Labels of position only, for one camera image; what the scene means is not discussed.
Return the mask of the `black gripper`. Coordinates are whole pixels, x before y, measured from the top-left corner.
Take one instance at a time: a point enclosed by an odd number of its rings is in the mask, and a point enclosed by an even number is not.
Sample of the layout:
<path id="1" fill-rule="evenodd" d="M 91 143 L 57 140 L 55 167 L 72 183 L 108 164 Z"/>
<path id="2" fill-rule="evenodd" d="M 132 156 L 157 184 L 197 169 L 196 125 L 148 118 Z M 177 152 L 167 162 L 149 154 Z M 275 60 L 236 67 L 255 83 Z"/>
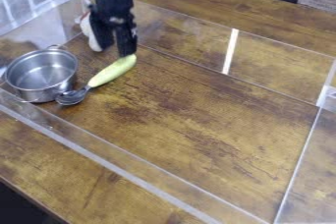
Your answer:
<path id="1" fill-rule="evenodd" d="M 89 46 L 93 50 L 105 50 L 115 44 L 116 29 L 117 48 L 121 57 L 136 52 L 136 23 L 131 9 L 132 0 L 95 0 L 91 6 Z"/>

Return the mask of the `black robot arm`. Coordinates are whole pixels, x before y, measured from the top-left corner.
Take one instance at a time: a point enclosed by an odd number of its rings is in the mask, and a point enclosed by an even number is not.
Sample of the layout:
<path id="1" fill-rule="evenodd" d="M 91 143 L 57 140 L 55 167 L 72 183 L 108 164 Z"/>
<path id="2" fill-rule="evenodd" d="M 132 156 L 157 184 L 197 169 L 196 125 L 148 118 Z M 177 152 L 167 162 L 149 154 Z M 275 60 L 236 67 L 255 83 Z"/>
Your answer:
<path id="1" fill-rule="evenodd" d="M 121 57 L 136 52 L 137 34 L 133 21 L 132 0 L 95 0 L 80 27 L 88 36 L 89 47 L 103 52 L 117 45 Z"/>

